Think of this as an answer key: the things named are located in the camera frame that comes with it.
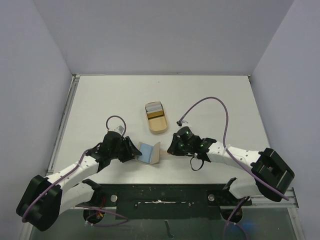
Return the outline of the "beige leather card holder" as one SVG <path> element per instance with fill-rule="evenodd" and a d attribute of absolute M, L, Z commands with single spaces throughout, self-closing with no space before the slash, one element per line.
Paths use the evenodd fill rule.
<path fill-rule="evenodd" d="M 142 153 L 136 156 L 135 159 L 143 164 L 154 165 L 160 161 L 160 157 L 168 155 L 166 150 L 161 149 L 161 143 L 150 145 L 144 142 L 138 143 L 138 150 Z"/>

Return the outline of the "stack of credit cards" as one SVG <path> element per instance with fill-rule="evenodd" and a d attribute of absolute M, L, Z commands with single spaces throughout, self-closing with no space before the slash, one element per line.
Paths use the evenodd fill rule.
<path fill-rule="evenodd" d="M 145 110 L 147 113 L 154 113 L 154 112 L 159 112 L 163 110 L 163 106 L 161 102 L 150 102 L 145 105 Z"/>

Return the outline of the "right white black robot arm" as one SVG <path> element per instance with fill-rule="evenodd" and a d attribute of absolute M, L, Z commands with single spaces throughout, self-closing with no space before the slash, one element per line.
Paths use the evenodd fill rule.
<path fill-rule="evenodd" d="M 167 153 L 193 157 L 202 163 L 224 164 L 248 173 L 251 178 L 232 177 L 226 184 L 222 197 L 227 204 L 258 195 L 274 202 L 289 199 L 285 193 L 295 174 L 272 148 L 257 151 L 226 146 L 213 138 L 201 138 L 185 126 L 173 134 Z"/>

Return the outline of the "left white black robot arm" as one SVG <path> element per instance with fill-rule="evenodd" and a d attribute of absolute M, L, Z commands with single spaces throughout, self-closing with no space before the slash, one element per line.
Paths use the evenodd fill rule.
<path fill-rule="evenodd" d="M 47 230 L 64 211 L 83 203 L 92 206 L 100 203 L 101 186 L 90 176 L 108 167 L 112 160 L 125 163 L 141 155 L 128 136 L 108 131 L 102 142 L 82 153 L 79 161 L 52 175 L 33 177 L 16 213 L 24 223 Z"/>

